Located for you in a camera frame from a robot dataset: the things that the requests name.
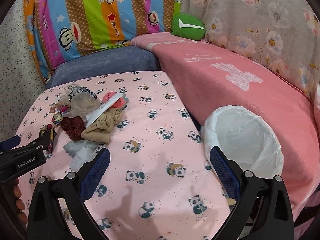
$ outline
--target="blue gripper pad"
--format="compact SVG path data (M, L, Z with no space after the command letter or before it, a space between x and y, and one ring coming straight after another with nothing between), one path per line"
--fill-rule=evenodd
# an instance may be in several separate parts
M8 140L0 142L0 151L9 151L20 144L20 137L16 135Z
M228 193L229 198L233 198L238 202L241 196L240 183L230 169L228 163L215 148L211 148L210 162Z
M102 148L100 152L102 154L96 159L95 163L92 165L87 175L84 177L80 184L80 200L82 203L87 199L92 198L99 182L102 179L103 174L106 172L110 164L110 152L106 148Z

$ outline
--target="star print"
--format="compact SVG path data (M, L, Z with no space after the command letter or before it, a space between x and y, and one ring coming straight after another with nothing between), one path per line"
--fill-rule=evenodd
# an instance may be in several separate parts
M60 14L60 16L57 17L57 23L62 22L64 18L65 17L62 14Z
M108 20L109 21L114 21L115 20L116 15L114 15L113 13L108 15Z

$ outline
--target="trash bin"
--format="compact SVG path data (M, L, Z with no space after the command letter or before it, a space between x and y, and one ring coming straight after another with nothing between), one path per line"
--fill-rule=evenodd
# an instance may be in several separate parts
M281 175L284 156L272 128L243 106L222 106L205 121L201 129L205 152L219 146L226 157L257 177L272 179Z

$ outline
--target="watermelon toy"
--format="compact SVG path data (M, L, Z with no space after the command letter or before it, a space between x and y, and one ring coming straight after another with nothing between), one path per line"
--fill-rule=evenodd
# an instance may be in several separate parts
M106 103L109 101L110 98L112 98L117 92L111 91L104 95L102 99L102 103ZM125 109L127 106L127 102L129 101L128 98L125 97L125 94L122 94L122 97L120 97L111 107L112 108L119 108L120 110Z

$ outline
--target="dark red scrunchie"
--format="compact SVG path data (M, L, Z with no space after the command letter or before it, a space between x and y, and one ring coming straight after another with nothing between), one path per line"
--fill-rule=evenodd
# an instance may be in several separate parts
M66 131L67 135L69 135L71 140L84 140L81 137L81 133L85 130L85 126L81 117L64 117L60 123L60 126L64 131Z

